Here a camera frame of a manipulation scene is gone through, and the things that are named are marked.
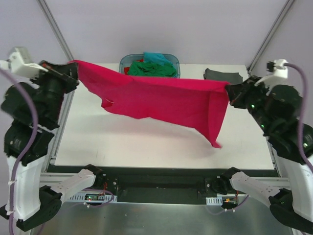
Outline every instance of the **wire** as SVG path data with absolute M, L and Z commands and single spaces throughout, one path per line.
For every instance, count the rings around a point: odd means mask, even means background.
M 206 208 L 206 210 L 207 210 L 210 214 L 212 214 L 212 215 L 220 215 L 220 214 L 222 214 L 222 213 L 224 213 L 224 212 L 231 212 L 231 211 L 234 212 L 235 210 L 239 209 L 239 208 L 248 200 L 248 198 L 249 198 L 249 195 L 247 195 L 247 196 L 245 197 L 245 199 L 244 199 L 241 203 L 239 203 L 238 206 L 236 206 L 236 207 L 233 208 L 233 209 L 222 210 L 222 211 L 219 211 L 219 212 L 217 212 L 217 213 L 211 212 L 211 211 L 209 210 L 208 206 L 206 206 L 205 208 Z
M 304 126 L 303 119 L 304 119 L 304 113 L 307 107 L 307 101 L 308 101 L 308 95 L 309 95 L 308 79 L 304 71 L 299 66 L 291 64 L 291 63 L 285 63 L 284 66 L 291 67 L 297 70 L 299 74 L 301 75 L 302 84 L 303 84 L 303 100 L 302 100 L 302 105 L 300 109 L 299 124 L 298 124 L 298 148 L 299 148 L 299 152 L 300 152 L 302 159 L 308 165 L 309 169 L 311 170 L 313 174 L 313 165 L 308 160 L 303 149 L 303 126 Z
M 13 232 L 13 218 L 14 218 L 13 211 L 14 211 L 14 188 L 15 188 L 14 184 L 15 184 L 15 179 L 16 179 L 16 172 L 17 172 L 17 169 L 19 166 L 19 162 L 21 161 L 21 159 L 25 155 L 25 153 L 30 149 L 31 145 L 33 144 L 33 142 L 36 138 L 37 129 L 38 129 L 38 115 L 37 115 L 37 110 L 36 110 L 34 102 L 32 101 L 32 99 L 29 96 L 29 94 L 27 93 L 27 91 L 18 83 L 18 81 L 2 69 L 0 69 L 0 73 L 7 80 L 9 80 L 11 83 L 13 83 L 14 86 L 16 87 L 16 89 L 23 96 L 23 98 L 25 99 L 25 101 L 26 101 L 26 103 L 30 109 L 31 116 L 33 118 L 33 130 L 32 130 L 31 136 L 29 138 L 27 145 L 22 150 L 22 152 L 18 155 L 18 157 L 16 158 L 16 160 L 14 162 L 12 174 L 11 174 L 11 179 L 10 179 L 12 184 L 9 186 L 10 187 L 10 189 L 9 189 L 9 210 L 11 212 L 9 215 L 9 232 L 10 232 L 10 235 L 14 235 L 14 232 Z

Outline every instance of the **red cloth in bin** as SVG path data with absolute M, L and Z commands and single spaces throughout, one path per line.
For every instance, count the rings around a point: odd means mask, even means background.
M 120 74 L 84 61 L 78 63 L 79 80 L 102 99 L 113 114 L 154 118 L 195 128 L 213 147 L 226 113 L 227 82 Z

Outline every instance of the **tabletop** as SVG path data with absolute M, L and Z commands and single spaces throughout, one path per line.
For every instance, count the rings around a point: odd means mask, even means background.
M 118 71 L 118 64 L 99 64 Z M 244 65 L 180 65 L 181 78 L 203 79 L 206 68 L 239 72 Z M 75 91 L 55 165 L 164 168 L 273 169 L 263 132 L 247 110 L 228 106 L 213 148 L 196 130 L 155 120 L 114 115 L 81 83 Z

